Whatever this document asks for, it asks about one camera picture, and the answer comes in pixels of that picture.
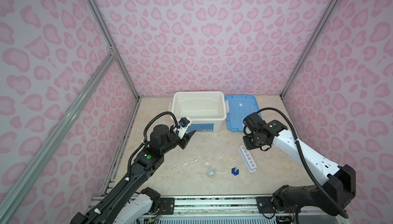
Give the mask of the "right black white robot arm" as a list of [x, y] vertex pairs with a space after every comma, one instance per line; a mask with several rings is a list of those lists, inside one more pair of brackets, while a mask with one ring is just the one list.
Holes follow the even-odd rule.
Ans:
[[281, 186], [272, 194], [272, 209], [285, 212], [296, 207], [294, 218], [298, 219], [303, 207], [317, 207], [330, 216], [348, 219], [345, 208], [356, 196], [356, 171], [349, 165], [338, 165], [305, 144], [289, 119], [283, 118], [286, 125], [278, 120], [266, 122], [259, 112], [243, 119], [243, 141], [247, 150], [268, 151], [275, 146], [298, 162], [313, 183]]

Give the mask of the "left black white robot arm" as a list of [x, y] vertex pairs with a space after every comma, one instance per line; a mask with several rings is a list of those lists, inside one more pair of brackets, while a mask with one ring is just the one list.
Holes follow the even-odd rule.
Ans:
[[150, 124], [143, 131], [143, 142], [132, 153], [128, 169], [113, 190], [86, 214], [76, 214], [73, 224], [131, 224], [146, 213], [159, 214], [161, 195], [147, 187], [138, 189], [163, 164], [164, 155], [179, 146], [185, 149], [194, 131], [189, 132], [191, 122], [181, 119], [168, 127], [156, 125], [148, 136]]

